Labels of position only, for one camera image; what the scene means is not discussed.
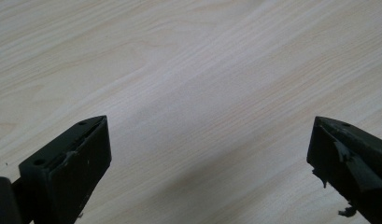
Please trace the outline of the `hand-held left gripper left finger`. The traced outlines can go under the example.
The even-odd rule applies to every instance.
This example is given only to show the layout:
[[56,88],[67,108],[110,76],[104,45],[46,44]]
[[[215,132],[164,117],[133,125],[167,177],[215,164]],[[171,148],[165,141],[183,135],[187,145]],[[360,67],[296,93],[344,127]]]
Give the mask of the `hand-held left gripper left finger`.
[[35,224],[74,224],[112,160],[107,117],[73,125],[20,164]]

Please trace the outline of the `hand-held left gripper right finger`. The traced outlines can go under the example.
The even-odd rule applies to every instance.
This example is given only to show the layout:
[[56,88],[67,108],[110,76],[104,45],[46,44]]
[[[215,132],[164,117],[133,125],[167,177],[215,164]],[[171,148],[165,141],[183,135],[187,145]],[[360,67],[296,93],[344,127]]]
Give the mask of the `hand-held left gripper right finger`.
[[382,224],[382,140],[340,120],[316,117],[306,161],[324,186],[348,202],[338,214],[356,213]]

